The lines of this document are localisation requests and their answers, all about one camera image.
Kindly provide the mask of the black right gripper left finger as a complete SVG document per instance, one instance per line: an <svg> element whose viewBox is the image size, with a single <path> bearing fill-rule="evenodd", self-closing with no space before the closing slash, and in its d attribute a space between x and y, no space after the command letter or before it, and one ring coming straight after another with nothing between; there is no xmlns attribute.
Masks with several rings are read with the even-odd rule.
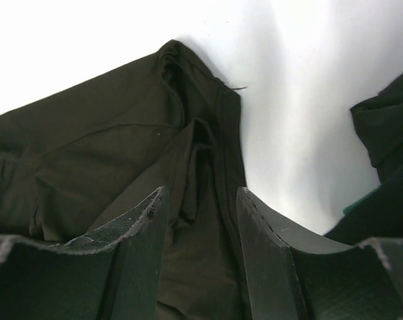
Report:
<svg viewBox="0 0 403 320"><path fill-rule="evenodd" d="M169 192L66 243L0 235L0 319L153 319Z"/></svg>

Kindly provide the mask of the black t-shirt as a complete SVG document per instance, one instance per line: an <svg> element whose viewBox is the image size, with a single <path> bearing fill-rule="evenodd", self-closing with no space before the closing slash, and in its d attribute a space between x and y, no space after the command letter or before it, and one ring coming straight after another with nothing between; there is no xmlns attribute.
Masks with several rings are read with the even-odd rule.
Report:
<svg viewBox="0 0 403 320"><path fill-rule="evenodd" d="M157 319L250 319L241 99L179 41L0 115L0 233L65 242L169 190Z"/></svg>

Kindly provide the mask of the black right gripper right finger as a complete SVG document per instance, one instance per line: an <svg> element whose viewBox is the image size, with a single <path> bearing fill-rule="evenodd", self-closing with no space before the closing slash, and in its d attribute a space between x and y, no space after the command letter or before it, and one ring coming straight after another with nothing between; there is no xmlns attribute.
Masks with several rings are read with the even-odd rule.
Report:
<svg viewBox="0 0 403 320"><path fill-rule="evenodd" d="M346 245L237 195L254 319L403 319L403 239Z"/></svg>

